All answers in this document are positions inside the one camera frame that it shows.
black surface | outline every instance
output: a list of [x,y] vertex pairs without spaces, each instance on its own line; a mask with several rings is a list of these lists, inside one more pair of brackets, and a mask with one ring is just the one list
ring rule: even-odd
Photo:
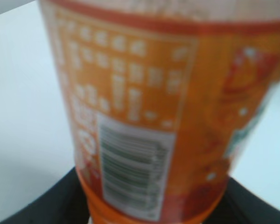
[[[73,169],[46,194],[0,224],[86,224],[88,218]],[[230,179],[220,204],[203,224],[280,224],[280,212]]]

white barcode sticker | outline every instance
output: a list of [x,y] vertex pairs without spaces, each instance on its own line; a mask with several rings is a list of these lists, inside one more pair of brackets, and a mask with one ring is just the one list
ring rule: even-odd
[[103,197],[114,208],[158,221],[175,133],[133,127],[98,115]]

orange bottle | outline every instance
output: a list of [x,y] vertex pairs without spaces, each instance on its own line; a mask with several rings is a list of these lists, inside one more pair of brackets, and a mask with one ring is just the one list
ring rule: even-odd
[[280,0],[41,0],[95,224],[199,224],[280,81]]

orange label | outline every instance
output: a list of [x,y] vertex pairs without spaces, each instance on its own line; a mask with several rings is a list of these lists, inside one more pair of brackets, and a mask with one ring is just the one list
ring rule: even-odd
[[52,2],[62,7],[43,1],[43,10],[90,191],[134,220],[204,214],[280,81],[280,23],[172,22]]

white table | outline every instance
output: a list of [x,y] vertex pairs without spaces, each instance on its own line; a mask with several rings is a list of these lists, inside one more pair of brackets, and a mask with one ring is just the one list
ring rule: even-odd
[[[73,166],[73,145],[36,2],[0,15],[0,221]],[[232,172],[280,210],[280,88]]]

